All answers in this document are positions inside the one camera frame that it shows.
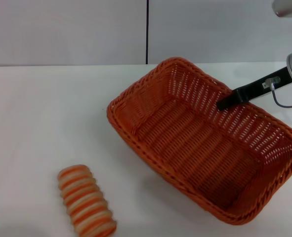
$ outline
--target basket rim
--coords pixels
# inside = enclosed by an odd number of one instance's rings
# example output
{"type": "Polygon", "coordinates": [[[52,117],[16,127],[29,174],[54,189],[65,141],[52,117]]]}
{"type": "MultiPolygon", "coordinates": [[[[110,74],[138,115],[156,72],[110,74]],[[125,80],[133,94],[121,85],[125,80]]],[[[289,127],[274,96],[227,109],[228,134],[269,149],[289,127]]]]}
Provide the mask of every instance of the basket rim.
{"type": "MultiPolygon", "coordinates": [[[[142,149],[143,145],[138,143],[138,141],[135,140],[133,136],[131,136],[130,132],[126,131],[126,128],[123,126],[120,120],[116,117],[116,109],[117,107],[120,107],[125,100],[129,99],[131,96],[133,96],[135,93],[138,93],[143,87],[145,83],[147,83],[152,77],[160,74],[164,69],[167,67],[170,67],[171,64],[181,64],[182,66],[188,68],[193,73],[200,73],[205,76],[206,83],[213,87],[217,87],[224,96],[231,93],[231,89],[227,87],[224,83],[214,79],[210,75],[204,73],[200,68],[198,68],[193,63],[189,62],[188,60],[181,58],[181,57],[172,57],[169,59],[164,60],[161,62],[156,68],[151,70],[147,75],[142,77],[140,80],[136,81],[134,84],[132,84],[128,89],[126,89],[124,92],[122,92],[116,99],[114,99],[107,108],[107,117],[109,122],[112,124],[112,126],[115,128],[115,130],[119,133],[119,130],[122,131],[127,139],[132,141],[135,144],[138,144],[140,147],[139,150],[143,151],[147,157],[154,157],[159,158],[154,153],[146,152],[146,148],[142,149]]],[[[250,111],[252,114],[256,114],[257,116],[260,116],[262,119],[273,123],[277,127],[281,128],[292,140],[292,128],[287,126],[282,121],[276,119],[269,113],[267,113],[262,108],[252,104],[252,103],[246,103],[244,104],[246,109],[250,111]]],[[[170,169],[165,169],[164,166],[161,167],[166,172],[171,174],[173,173],[170,169]]],[[[288,180],[288,178],[292,175],[292,158],[289,160],[289,162],[285,165],[285,167],[274,177],[273,181],[269,183],[269,185],[266,187],[264,191],[262,191],[256,201],[253,205],[250,206],[248,210],[241,214],[232,214],[230,212],[227,212],[220,207],[213,204],[211,201],[206,199],[203,195],[199,194],[194,189],[192,190],[181,190],[183,193],[194,195],[195,198],[199,198],[204,205],[209,206],[210,208],[207,208],[208,211],[210,211],[213,215],[215,215],[219,219],[226,219],[228,223],[233,225],[241,225],[245,224],[249,221],[251,221],[261,210],[262,208],[268,203],[268,201],[271,199],[271,197],[274,195],[274,193],[288,180]]]]}

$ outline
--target white table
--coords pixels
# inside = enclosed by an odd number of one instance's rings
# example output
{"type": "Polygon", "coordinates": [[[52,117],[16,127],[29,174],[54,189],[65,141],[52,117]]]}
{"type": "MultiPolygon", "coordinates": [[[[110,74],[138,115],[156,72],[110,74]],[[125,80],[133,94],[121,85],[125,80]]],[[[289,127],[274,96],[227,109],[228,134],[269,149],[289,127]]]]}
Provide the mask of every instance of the white table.
{"type": "MultiPolygon", "coordinates": [[[[199,64],[235,88],[285,63],[199,64]]],[[[163,181],[108,123],[107,105],[154,65],[0,67],[0,237],[74,237],[56,175],[88,165],[118,220],[116,237],[292,237],[292,178],[251,223],[230,226],[163,181]]],[[[292,104],[292,84],[277,91],[292,104]]],[[[292,127],[292,109],[253,100],[292,127]]]]}

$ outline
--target wicker basket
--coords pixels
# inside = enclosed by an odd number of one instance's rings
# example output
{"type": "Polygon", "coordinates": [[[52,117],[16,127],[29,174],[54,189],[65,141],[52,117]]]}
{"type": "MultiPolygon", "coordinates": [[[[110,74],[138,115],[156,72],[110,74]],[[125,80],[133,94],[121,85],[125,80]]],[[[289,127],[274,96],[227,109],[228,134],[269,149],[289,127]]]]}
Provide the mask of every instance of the wicker basket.
{"type": "Polygon", "coordinates": [[[120,136],[218,219],[251,221],[292,175],[292,129],[253,104],[219,112],[231,90],[182,58],[163,61],[108,106],[120,136]]]}

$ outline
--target rectangular basket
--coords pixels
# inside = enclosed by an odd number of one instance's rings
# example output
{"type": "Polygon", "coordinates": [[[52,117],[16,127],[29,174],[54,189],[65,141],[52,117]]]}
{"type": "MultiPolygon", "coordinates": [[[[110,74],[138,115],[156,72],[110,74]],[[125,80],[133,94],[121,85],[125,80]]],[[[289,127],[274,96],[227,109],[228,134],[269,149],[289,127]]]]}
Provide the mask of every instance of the rectangular basket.
{"type": "Polygon", "coordinates": [[[253,104],[219,112],[231,93],[170,58],[110,103],[119,135],[165,180],[218,219],[251,221],[292,175],[292,129],[253,104]]]}

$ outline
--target gray cable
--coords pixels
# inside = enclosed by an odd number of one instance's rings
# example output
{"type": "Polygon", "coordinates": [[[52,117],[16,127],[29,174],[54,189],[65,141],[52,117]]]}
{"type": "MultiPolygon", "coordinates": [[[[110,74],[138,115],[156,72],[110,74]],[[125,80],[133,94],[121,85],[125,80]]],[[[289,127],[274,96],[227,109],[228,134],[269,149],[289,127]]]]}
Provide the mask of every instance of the gray cable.
{"type": "Polygon", "coordinates": [[[280,107],[282,107],[282,108],[292,108],[292,105],[290,105],[290,106],[285,106],[285,105],[281,105],[279,102],[278,102],[278,100],[276,99],[276,96],[275,96],[275,91],[274,90],[272,90],[272,94],[273,94],[273,99],[274,99],[274,101],[275,101],[275,103],[278,105],[278,106],[280,106],[280,107]]]}

